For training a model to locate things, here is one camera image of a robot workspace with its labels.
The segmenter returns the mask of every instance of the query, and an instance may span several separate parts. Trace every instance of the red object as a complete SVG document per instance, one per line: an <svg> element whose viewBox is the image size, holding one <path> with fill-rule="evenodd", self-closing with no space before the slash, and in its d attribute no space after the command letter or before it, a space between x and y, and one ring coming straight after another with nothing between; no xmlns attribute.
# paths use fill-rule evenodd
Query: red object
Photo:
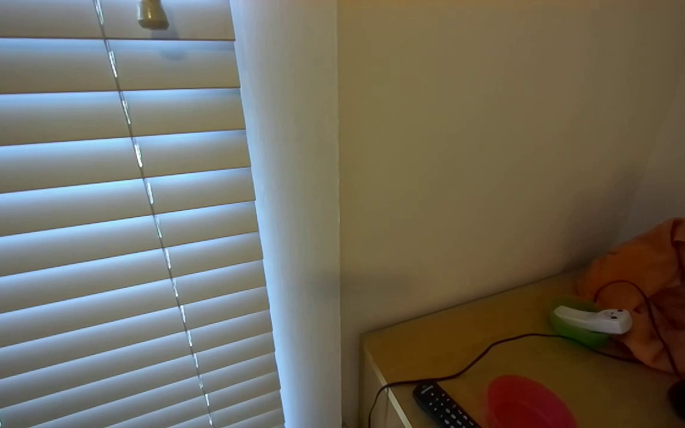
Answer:
<svg viewBox="0 0 685 428"><path fill-rule="evenodd" d="M573 413L545 386L501 375L488 389L491 428L576 428Z"/></svg>

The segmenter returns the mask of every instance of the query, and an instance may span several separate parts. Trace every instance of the window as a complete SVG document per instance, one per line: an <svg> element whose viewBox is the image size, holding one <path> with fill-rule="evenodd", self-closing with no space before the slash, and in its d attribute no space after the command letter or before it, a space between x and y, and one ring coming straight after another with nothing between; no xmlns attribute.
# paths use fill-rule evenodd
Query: window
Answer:
<svg viewBox="0 0 685 428"><path fill-rule="evenodd" d="M228 0L0 0L0 425L282 425Z"/></svg>

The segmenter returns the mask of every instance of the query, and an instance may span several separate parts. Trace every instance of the desk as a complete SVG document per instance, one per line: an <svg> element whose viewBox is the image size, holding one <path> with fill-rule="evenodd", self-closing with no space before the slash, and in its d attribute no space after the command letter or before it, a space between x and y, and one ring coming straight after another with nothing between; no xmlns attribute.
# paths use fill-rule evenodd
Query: desk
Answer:
<svg viewBox="0 0 685 428"><path fill-rule="evenodd" d="M459 371L491 342L551 330L547 315L573 299L576 273L522 286L430 316L367 333L363 341L363 425L375 393L392 381ZM485 389L503 373L528 375L559 394L580 428L684 428L666 393L673 375L614 361L556 339L527 339L495 347L477 370L441 384L482 425L488 425ZM413 389L382 394L375 428L426 428L430 421Z"/></svg>

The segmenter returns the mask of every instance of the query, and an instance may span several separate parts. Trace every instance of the white horizontal blind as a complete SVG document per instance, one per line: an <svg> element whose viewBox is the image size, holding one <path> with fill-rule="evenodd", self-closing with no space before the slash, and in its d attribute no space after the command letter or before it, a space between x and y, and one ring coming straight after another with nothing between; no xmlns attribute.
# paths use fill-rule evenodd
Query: white horizontal blind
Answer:
<svg viewBox="0 0 685 428"><path fill-rule="evenodd" d="M162 6L0 0L2 425L284 425L228 0Z"/></svg>

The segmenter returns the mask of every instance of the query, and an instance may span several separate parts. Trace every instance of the orange fabric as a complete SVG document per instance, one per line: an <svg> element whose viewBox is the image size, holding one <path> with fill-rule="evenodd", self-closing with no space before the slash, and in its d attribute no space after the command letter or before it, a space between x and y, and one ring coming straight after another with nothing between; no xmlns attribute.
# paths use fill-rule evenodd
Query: orange fabric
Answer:
<svg viewBox="0 0 685 428"><path fill-rule="evenodd" d="M592 261L576 292L597 299L599 308L631 310L634 330L624 346L647 367L671 371L652 326L652 302L661 339L668 342L678 371L685 373L685 222L671 219L644 235Z"/></svg>

